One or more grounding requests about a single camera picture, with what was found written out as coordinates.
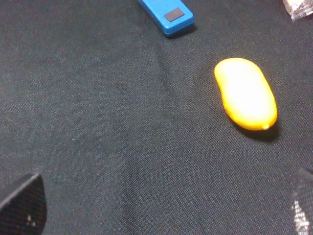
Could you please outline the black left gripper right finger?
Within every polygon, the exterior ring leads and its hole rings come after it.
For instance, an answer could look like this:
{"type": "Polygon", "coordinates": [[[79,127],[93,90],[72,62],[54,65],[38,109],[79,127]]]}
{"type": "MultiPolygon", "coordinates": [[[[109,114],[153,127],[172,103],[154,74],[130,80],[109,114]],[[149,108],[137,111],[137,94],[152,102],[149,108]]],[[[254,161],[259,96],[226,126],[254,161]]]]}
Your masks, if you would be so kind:
{"type": "Polygon", "coordinates": [[[291,216],[298,235],[313,234],[313,171],[300,169],[291,193],[291,216]]]}

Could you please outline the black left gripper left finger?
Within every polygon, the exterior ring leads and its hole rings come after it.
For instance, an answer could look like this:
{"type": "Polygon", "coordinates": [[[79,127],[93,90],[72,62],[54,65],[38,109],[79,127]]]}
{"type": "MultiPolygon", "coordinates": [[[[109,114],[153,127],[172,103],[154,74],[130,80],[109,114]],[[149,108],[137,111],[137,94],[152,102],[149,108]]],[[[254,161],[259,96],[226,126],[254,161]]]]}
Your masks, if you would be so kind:
{"type": "Polygon", "coordinates": [[[41,235],[47,220],[44,181],[28,173],[0,189],[0,233],[41,235]]]}

